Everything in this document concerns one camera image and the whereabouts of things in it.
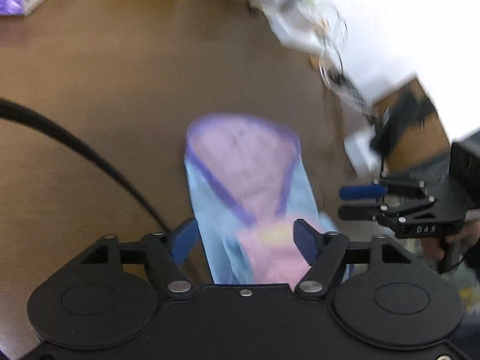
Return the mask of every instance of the purple trim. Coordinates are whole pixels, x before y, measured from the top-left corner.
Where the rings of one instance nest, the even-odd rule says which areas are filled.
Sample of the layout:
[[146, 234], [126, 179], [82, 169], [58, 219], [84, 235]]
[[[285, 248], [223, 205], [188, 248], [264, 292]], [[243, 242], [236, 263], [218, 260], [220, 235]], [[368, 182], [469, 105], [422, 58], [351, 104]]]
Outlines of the purple trim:
[[210, 172], [210, 170], [205, 166], [205, 164], [200, 160], [200, 158], [195, 154], [193, 148], [191, 147], [192, 138], [200, 133], [204, 128], [210, 127], [217, 122], [224, 121], [229, 118], [243, 118], [249, 120], [250, 122], [256, 123], [257, 125], [267, 127], [282, 137], [288, 138], [291, 140], [295, 148], [297, 149], [296, 157], [291, 161], [283, 180], [282, 195], [280, 196], [280, 201], [278, 208], [276, 210], [277, 215], [285, 214], [285, 207], [287, 205], [288, 196], [291, 190], [293, 171], [295, 165], [301, 157], [301, 147], [300, 140], [295, 132], [283, 125], [274, 123], [267, 119], [262, 119], [260, 117], [255, 117], [252, 115], [236, 115], [236, 114], [210, 114], [203, 116], [199, 119], [196, 119], [191, 123], [187, 130], [187, 145], [185, 148], [185, 159], [191, 161], [195, 166], [201, 171], [203, 176], [206, 178], [214, 193], [228, 206], [231, 210], [235, 212], [238, 218], [243, 221], [247, 226], [251, 226], [256, 222], [256, 218], [249, 213], [241, 204], [239, 204], [228, 192], [228, 190], [222, 185], [222, 183]]
[[195, 152], [187, 144], [185, 152], [185, 159], [194, 164], [203, 176], [206, 178], [215, 195], [217, 195], [231, 210], [235, 212], [237, 217], [246, 225], [251, 226], [255, 223], [255, 217], [249, 214], [227, 191], [226, 188], [220, 183], [220, 181], [210, 172], [205, 164], [198, 158]]

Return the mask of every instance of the pink cloth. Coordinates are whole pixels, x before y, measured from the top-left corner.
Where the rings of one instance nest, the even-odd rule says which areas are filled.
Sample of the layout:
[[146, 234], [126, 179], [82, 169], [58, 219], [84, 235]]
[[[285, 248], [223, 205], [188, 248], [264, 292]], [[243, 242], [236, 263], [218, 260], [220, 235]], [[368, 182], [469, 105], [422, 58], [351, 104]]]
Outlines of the pink cloth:
[[255, 220], [275, 218], [298, 139], [241, 116], [224, 117], [190, 145], [231, 197]]
[[250, 260], [255, 283], [288, 283], [293, 290], [309, 270], [310, 266], [293, 242], [296, 219], [296, 216], [279, 218], [237, 233]]

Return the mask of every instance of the black cable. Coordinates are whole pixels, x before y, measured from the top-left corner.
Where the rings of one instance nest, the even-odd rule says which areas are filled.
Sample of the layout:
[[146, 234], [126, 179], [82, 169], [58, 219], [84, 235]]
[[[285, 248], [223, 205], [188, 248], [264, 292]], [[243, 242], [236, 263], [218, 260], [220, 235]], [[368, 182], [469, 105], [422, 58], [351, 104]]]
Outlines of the black cable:
[[0, 98], [0, 119], [20, 123], [24, 126], [33, 128], [50, 138], [63, 143], [65, 146], [80, 154], [83, 158], [94, 163], [108, 174], [112, 179], [124, 187], [135, 199], [144, 207], [155, 219], [158, 225], [166, 232], [170, 232], [165, 221], [160, 217], [156, 210], [147, 202], [143, 195], [128, 181], [117, 169], [115, 169], [107, 160], [96, 153], [92, 148], [83, 143], [77, 137], [69, 133], [63, 127], [60, 127], [50, 119], [40, 115], [34, 110], [24, 107], [20, 104]]

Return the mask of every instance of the brown floor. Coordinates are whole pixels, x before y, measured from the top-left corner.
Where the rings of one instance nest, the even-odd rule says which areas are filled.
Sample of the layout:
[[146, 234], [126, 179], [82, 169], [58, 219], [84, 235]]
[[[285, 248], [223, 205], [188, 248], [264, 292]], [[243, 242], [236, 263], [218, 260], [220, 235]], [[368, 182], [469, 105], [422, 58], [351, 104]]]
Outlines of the brown floor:
[[[90, 144], [170, 226], [191, 215], [185, 129], [208, 112], [292, 127], [332, 216], [354, 178], [342, 141], [360, 118], [243, 4], [48, 0], [27, 19], [1, 19], [0, 47], [0, 96]], [[15, 359], [37, 343], [26, 315], [35, 287], [102, 234], [129, 241], [156, 227], [106, 175], [37, 132], [0, 122], [0, 145], [0, 349]]]

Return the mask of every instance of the round disc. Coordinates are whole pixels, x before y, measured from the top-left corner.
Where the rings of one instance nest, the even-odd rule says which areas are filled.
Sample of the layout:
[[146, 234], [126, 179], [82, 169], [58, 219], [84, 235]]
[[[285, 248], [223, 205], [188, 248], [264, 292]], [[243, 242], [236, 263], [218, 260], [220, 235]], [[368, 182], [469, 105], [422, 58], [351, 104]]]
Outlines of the round disc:
[[439, 275], [389, 265], [338, 288], [332, 306], [347, 330], [371, 344], [399, 349], [423, 347], [452, 334], [463, 316], [458, 293]]
[[28, 301], [28, 317], [43, 341], [78, 350], [118, 345], [141, 330], [157, 309], [157, 293], [119, 273], [52, 276]]

